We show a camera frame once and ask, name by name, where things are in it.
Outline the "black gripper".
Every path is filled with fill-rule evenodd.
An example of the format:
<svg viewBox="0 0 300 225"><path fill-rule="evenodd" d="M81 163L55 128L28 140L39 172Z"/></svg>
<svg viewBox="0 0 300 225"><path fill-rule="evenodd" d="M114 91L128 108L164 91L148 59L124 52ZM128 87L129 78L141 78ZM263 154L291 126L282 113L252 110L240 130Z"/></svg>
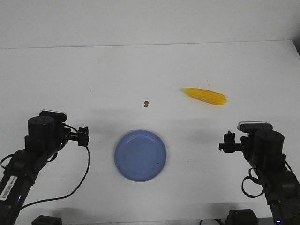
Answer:
<svg viewBox="0 0 300 225"><path fill-rule="evenodd" d="M79 146L87 146L89 142L88 127L79 127L78 130L71 126L63 127L63 139L65 142L76 141Z"/></svg>
<svg viewBox="0 0 300 225"><path fill-rule="evenodd" d="M250 148L247 143L236 143L235 133L228 131L224 134L224 142L219 144L218 149L223 152L236 152L236 151L246 151Z"/></svg>

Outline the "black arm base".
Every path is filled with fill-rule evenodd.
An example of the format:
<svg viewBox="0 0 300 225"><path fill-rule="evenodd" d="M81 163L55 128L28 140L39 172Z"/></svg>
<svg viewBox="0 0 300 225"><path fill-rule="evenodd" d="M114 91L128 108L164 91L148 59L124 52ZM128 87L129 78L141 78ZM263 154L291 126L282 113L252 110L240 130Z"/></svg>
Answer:
<svg viewBox="0 0 300 225"><path fill-rule="evenodd" d="M226 225L258 225L259 221L251 209L230 210L225 220Z"/></svg>
<svg viewBox="0 0 300 225"><path fill-rule="evenodd" d="M40 215L31 222L32 225L62 225L60 217Z"/></svg>

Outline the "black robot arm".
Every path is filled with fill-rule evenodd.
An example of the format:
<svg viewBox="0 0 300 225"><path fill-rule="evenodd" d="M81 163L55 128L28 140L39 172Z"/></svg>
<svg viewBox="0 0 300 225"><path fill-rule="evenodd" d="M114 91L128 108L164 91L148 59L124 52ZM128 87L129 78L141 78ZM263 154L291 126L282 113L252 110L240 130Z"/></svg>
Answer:
<svg viewBox="0 0 300 225"><path fill-rule="evenodd" d="M52 162L68 141L88 147L88 127L75 129L65 122L67 116L60 112L42 111L28 120L25 148L8 155L0 181L0 223L13 225L20 211L26 208L25 199L35 184L39 172Z"/></svg>
<svg viewBox="0 0 300 225"><path fill-rule="evenodd" d="M235 134L224 134L219 150L225 153L241 151L257 177L248 178L262 186L262 194L270 206L274 224L300 223L300 183L286 163L282 153L284 136L273 130L258 129L235 142Z"/></svg>

